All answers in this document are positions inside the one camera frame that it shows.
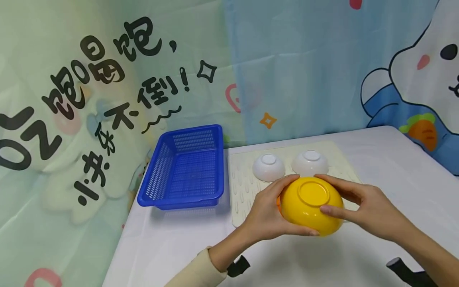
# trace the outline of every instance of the sleeve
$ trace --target sleeve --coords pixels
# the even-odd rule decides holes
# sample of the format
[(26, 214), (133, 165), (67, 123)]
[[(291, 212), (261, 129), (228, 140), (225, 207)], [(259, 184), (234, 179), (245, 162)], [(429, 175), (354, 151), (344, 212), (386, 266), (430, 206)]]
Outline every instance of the sleeve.
[(400, 105), (390, 104), (379, 110), (367, 125), (367, 128), (379, 127), (382, 125), (391, 125), (399, 128), (398, 120), (401, 115)]
[(431, 156), (450, 173), (459, 176), (459, 135), (448, 134), (443, 138), (441, 146)]
[(165, 287), (216, 287), (227, 276), (213, 266), (209, 248), (201, 251), (182, 271), (172, 278)]
[(393, 84), (385, 86), (372, 96), (365, 104), (364, 110), (370, 116), (374, 117), (381, 109), (401, 101), (400, 94)]

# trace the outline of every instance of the pink heart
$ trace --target pink heart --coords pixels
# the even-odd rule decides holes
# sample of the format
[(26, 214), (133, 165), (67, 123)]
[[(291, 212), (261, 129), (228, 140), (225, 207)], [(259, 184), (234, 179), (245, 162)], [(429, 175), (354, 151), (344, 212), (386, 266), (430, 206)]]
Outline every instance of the pink heart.
[(425, 68), (430, 62), (430, 57), (428, 55), (422, 55), (418, 62), (418, 70)]
[(37, 279), (43, 279), (52, 287), (62, 287), (62, 281), (58, 274), (48, 268), (38, 268), (27, 278), (24, 287), (34, 287)]
[(349, 5), (355, 10), (359, 10), (362, 7), (362, 0), (349, 0)]
[(231, 99), (231, 90), (236, 88), (236, 84), (231, 84), (229, 85), (226, 90), (225, 90), (225, 96), (226, 100), (228, 103), (231, 105), (231, 107), (234, 109), (236, 113), (241, 113), (241, 109), (234, 103), (233, 99)]

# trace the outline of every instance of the person's left hand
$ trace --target person's left hand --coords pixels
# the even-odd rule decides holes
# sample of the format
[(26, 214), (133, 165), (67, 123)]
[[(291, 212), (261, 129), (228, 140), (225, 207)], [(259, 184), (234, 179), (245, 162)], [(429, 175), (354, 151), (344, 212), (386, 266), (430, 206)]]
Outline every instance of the person's left hand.
[(288, 175), (271, 183), (256, 196), (244, 223), (240, 228), (246, 229), (254, 241), (274, 239), (284, 234), (319, 236), (311, 228), (296, 225), (285, 220), (280, 214), (276, 200), (284, 188), (299, 177)]

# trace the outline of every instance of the finger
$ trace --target finger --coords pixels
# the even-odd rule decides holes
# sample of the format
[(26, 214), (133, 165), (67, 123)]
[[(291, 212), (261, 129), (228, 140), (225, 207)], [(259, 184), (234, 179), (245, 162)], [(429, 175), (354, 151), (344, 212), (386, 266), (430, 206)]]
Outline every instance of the finger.
[(351, 194), (357, 195), (358, 197), (364, 196), (365, 189), (364, 185), (362, 184), (343, 180), (327, 174), (315, 174), (314, 177), (320, 178), (321, 180), (325, 180), (326, 182), (336, 187), (338, 190), (349, 192)]
[(306, 226), (296, 225), (290, 222), (286, 222), (285, 225), (285, 234), (301, 236), (319, 236), (319, 232), (317, 230), (311, 229)]
[(281, 179), (276, 180), (274, 185), (271, 187), (271, 192), (274, 196), (278, 197), (280, 193), (284, 190), (284, 188), (291, 184), (293, 181), (297, 180), (300, 177), (299, 174), (291, 174), (288, 176), (284, 176)]
[(285, 177), (287, 177), (287, 176), (288, 176), (288, 175), (283, 176), (283, 177), (281, 177), (281, 178), (279, 178), (279, 179), (276, 179), (275, 181), (271, 182), (264, 190), (266, 190), (266, 191), (267, 191), (267, 190), (270, 190), (276, 183), (278, 183), (281, 179), (283, 179), (283, 178), (285, 178)]
[(346, 191), (345, 192), (340, 192), (340, 195), (341, 195), (342, 198), (344, 198), (344, 199), (346, 199), (346, 200), (348, 200), (348, 201), (350, 201), (352, 203), (355, 203), (355, 204), (357, 204), (359, 206), (362, 204), (362, 200), (358, 196), (353, 195), (350, 192), (346, 192)]
[(323, 214), (326, 214), (328, 216), (344, 219), (344, 220), (347, 220), (347, 221), (350, 221), (356, 224), (360, 222), (357, 211), (351, 211), (348, 209), (339, 208), (339, 207), (332, 206), (332, 205), (322, 205), (320, 207), (320, 211)]

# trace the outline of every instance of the black strap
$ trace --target black strap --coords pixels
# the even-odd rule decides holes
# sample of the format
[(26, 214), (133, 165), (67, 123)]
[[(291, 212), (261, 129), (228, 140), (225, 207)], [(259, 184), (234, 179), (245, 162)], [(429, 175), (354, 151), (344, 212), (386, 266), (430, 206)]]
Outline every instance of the black strap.
[(231, 263), (228, 267), (228, 276), (234, 278), (236, 276), (241, 275), (250, 267), (249, 262), (247, 259), (241, 255), (238, 261)]
[(392, 259), (386, 266), (412, 287), (437, 287), (425, 271), (411, 271), (400, 258)]

